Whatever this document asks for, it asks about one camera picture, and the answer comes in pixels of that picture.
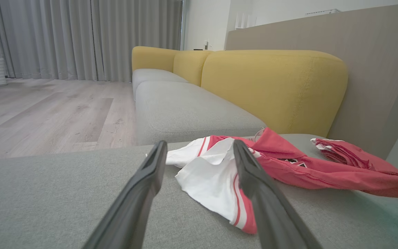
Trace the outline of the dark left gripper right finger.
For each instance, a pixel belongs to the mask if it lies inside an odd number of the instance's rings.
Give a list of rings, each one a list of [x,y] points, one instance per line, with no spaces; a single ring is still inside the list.
[[[239,186],[250,199],[263,249],[320,249],[322,246],[246,144],[235,140]]]

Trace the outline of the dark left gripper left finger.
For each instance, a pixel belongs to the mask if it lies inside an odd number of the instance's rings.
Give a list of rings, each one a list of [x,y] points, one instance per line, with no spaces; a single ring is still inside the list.
[[[154,197],[159,193],[168,146],[160,141],[101,219],[84,249],[140,249]]]

